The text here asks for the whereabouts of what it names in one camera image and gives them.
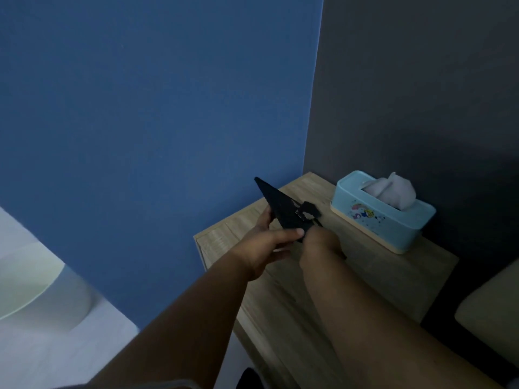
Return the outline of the white round bowl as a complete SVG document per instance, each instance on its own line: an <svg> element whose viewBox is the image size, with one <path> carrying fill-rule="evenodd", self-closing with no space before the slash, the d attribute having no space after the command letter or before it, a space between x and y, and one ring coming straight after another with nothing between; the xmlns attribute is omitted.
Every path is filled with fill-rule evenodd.
<svg viewBox="0 0 519 389"><path fill-rule="evenodd" d="M0 258L0 325L68 333L94 305L94 292L40 242Z"/></svg>

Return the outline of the beige seat cushion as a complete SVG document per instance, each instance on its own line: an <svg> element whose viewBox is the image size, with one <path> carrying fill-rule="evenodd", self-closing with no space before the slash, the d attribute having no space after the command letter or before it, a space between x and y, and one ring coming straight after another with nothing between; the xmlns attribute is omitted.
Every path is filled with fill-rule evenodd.
<svg viewBox="0 0 519 389"><path fill-rule="evenodd" d="M455 320L519 368L519 259L468 295Z"/></svg>

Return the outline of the person's left hand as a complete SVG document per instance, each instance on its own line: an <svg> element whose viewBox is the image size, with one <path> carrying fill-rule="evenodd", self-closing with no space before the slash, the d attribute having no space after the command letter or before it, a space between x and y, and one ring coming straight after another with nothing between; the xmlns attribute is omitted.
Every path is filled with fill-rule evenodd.
<svg viewBox="0 0 519 389"><path fill-rule="evenodd" d="M270 224L274 219L272 209L267 205L254 227L229 250L229 254L236 257L246 268L249 281L258 279L267 265L287 259L291 255L290 247L294 242L272 243L273 230L270 229Z"/></svg>

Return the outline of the person's right hand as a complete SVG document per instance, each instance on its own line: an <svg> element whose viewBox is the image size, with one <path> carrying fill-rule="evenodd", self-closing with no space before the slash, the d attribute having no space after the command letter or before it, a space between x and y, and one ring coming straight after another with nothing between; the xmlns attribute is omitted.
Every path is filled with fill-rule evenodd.
<svg viewBox="0 0 519 389"><path fill-rule="evenodd" d="M303 270L317 268L318 266L331 261L345 261L347 259L342 248L322 248L322 247L304 247L304 238L302 241L302 253L300 257L300 267Z"/></svg>

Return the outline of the white table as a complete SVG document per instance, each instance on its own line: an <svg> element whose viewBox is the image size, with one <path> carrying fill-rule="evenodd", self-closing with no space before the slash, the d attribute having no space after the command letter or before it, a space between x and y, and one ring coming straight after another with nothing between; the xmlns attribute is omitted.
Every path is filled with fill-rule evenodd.
<svg viewBox="0 0 519 389"><path fill-rule="evenodd" d="M0 258L36 242L42 243L0 206ZM54 245L49 250L56 252ZM116 277L110 250L89 247L85 252L65 252L59 248L56 256L90 286L94 305L68 333L0 325L0 389L86 383L139 333L135 323L112 305L113 299L105 298L105 280Z"/></svg>

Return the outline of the person's right forearm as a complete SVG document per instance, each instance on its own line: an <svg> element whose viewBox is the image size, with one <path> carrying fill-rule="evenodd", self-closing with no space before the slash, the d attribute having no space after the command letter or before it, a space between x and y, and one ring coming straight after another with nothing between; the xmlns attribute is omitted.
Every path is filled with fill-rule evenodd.
<svg viewBox="0 0 519 389"><path fill-rule="evenodd" d="M335 256L302 258L309 294L361 389L501 389L403 315Z"/></svg>

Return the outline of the black triangular object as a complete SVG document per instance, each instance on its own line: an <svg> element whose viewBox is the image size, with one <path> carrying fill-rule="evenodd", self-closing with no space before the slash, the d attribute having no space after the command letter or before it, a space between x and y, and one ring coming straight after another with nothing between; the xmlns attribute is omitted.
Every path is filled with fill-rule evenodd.
<svg viewBox="0 0 519 389"><path fill-rule="evenodd" d="M259 177L254 181L283 229L301 228L307 232L314 226L323 227L319 220L322 214L314 203L300 203Z"/></svg>

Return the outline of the person's left forearm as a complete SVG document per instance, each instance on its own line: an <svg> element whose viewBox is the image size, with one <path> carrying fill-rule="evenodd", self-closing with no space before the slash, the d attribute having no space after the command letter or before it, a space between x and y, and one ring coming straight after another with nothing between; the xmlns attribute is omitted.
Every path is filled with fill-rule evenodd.
<svg viewBox="0 0 519 389"><path fill-rule="evenodd" d="M147 325L88 389L213 389L248 283L265 264L228 253Z"/></svg>

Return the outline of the light blue tissue box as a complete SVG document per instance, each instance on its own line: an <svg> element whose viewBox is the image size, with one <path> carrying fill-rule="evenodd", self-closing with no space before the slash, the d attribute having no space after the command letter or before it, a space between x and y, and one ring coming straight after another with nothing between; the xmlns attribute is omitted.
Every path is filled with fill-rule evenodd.
<svg viewBox="0 0 519 389"><path fill-rule="evenodd" d="M407 252L436 214L432 205L414 200L400 210L366 192L377 180L355 170L336 183L331 211L395 254Z"/></svg>

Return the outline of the black shoe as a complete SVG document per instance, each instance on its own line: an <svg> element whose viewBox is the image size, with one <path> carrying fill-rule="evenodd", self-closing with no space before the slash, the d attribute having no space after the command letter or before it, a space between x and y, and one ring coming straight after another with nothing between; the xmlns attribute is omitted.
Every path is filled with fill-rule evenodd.
<svg viewBox="0 0 519 389"><path fill-rule="evenodd" d="M246 368L242 373L236 389L265 389L261 376L253 369Z"/></svg>

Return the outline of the light wooden cabinet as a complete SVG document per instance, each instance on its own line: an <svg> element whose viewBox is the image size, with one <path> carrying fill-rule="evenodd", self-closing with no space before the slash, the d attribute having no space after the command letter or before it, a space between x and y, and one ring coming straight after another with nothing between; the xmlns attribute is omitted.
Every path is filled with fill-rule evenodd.
<svg viewBox="0 0 519 389"><path fill-rule="evenodd" d="M321 222L341 241L347 264L413 321L420 323L458 258L420 236L397 255L332 213L335 186L307 173L280 188L298 202L315 203ZM234 334L267 385L278 389L351 389L304 284L302 245L291 257L268 265L249 283Z"/></svg>

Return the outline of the white tissue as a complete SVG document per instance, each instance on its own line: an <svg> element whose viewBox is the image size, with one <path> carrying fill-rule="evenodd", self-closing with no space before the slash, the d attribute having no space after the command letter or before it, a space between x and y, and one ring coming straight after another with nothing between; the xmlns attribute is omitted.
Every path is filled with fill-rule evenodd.
<svg viewBox="0 0 519 389"><path fill-rule="evenodd" d="M412 183L396 172L392 172L387 178L364 182L360 189L400 211L410 209L417 199Z"/></svg>

